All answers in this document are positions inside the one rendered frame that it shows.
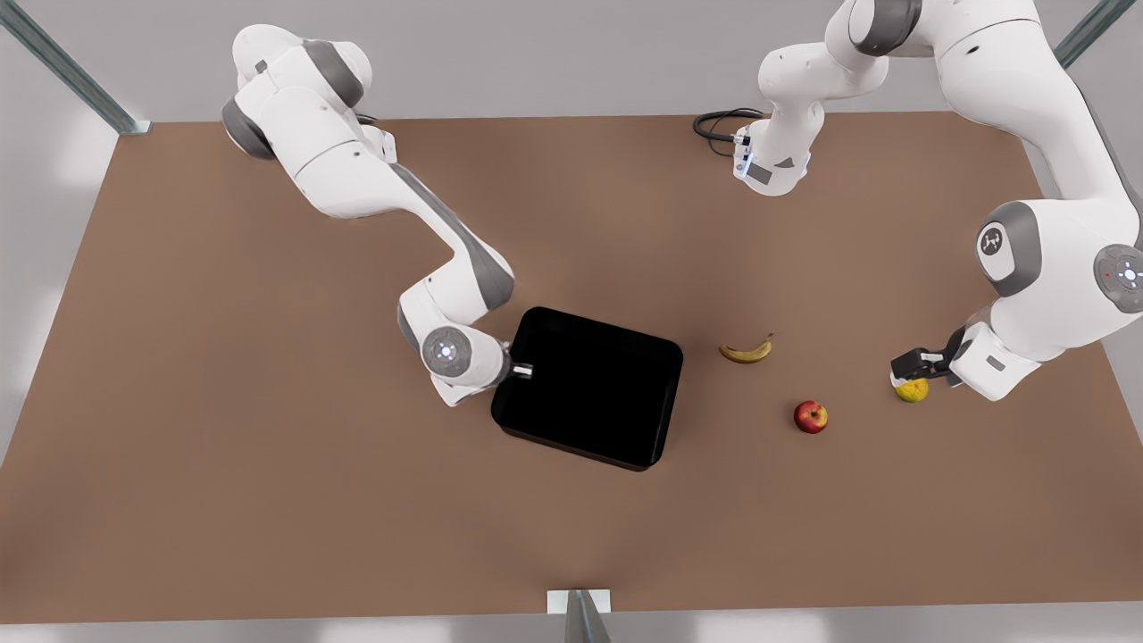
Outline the black rectangular tray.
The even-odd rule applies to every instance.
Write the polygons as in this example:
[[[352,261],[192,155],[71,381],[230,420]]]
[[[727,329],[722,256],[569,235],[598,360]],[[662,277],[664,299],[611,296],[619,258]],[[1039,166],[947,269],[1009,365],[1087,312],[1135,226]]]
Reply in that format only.
[[[495,391],[491,419],[506,434],[628,471],[660,461],[684,365],[677,343],[536,306],[509,354],[531,376]]]

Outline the silver frame post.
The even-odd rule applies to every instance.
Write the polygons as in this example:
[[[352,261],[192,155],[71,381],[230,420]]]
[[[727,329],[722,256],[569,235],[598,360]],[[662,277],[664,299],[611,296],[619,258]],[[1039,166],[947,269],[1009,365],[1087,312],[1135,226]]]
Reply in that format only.
[[[563,643],[612,643],[604,614],[612,613],[610,589],[555,589],[546,593],[547,614],[563,614]]]
[[[1090,11],[1086,13],[1081,21],[1078,21],[1073,29],[1070,29],[1066,37],[1054,47],[1054,54],[1061,69],[1070,69],[1098,38],[1108,32],[1111,25],[1116,24],[1116,21],[1124,16],[1124,13],[1130,10],[1136,1],[1138,0],[1098,0],[1097,5],[1094,5]]]
[[[37,61],[50,70],[54,77],[58,78],[118,135],[138,136],[150,132],[152,122],[139,121],[131,116],[111,98],[107,91],[94,81],[15,0],[0,0],[0,26],[7,29],[19,45],[24,45]]]

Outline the yellow banana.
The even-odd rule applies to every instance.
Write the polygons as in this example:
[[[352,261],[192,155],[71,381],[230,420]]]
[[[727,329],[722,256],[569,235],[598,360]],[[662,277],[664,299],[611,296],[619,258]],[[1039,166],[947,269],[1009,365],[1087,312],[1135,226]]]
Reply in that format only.
[[[759,363],[772,353],[772,338],[774,338],[774,333],[768,333],[754,349],[735,349],[735,347],[719,345],[719,354],[733,363]]]

